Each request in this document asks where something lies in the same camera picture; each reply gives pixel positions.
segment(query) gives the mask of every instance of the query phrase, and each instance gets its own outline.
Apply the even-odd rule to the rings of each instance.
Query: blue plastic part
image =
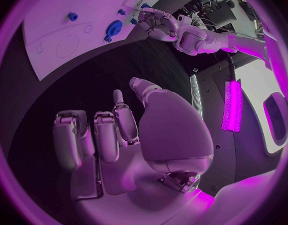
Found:
[[[136,21],[136,19],[131,19],[131,21],[130,21],[132,24],[134,24],[134,25],[136,25],[137,24],[137,21]]]
[[[77,15],[76,13],[74,13],[74,12],[70,12],[69,15],[68,15],[68,17],[69,17],[69,19],[70,19],[71,21],[76,21],[77,18],[78,18],[78,15]]]
[[[106,29],[106,35],[109,37],[115,36],[120,33],[123,23],[119,20],[113,21]]]
[[[104,40],[110,43],[112,39],[110,38],[110,36],[105,36]]]
[[[118,13],[119,13],[120,15],[126,15],[126,12],[125,12],[124,10],[122,10],[122,9],[120,9],[120,10],[118,11]]]
[[[151,8],[151,6],[149,6],[148,4],[146,4],[146,3],[144,3],[143,5],[141,5],[141,8],[143,9],[143,8]]]

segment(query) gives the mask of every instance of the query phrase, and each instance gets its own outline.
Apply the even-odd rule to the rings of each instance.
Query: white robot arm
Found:
[[[238,37],[232,32],[216,33],[200,29],[191,25],[192,19],[187,16],[180,15],[176,20],[169,13],[146,7],[140,11],[138,23],[150,37],[173,42],[177,50],[191,56],[222,49],[231,53],[240,51],[269,63],[264,42]]]

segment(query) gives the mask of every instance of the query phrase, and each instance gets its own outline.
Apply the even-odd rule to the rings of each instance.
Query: purple led light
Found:
[[[225,104],[222,130],[239,132],[242,121],[242,87],[241,82],[225,82]]]

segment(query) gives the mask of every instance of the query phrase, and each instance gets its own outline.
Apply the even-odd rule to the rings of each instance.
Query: pink light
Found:
[[[242,88],[239,81],[225,82],[225,104],[222,130],[239,132],[242,120]]]

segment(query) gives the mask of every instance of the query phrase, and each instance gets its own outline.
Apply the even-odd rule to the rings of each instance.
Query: robotic arm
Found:
[[[150,37],[173,42],[177,50],[191,56],[215,53],[222,49],[231,53],[240,51],[269,63],[264,42],[238,37],[232,32],[216,33],[200,29],[191,25],[192,19],[184,15],[176,20],[169,13],[146,7],[140,11],[138,23]]]

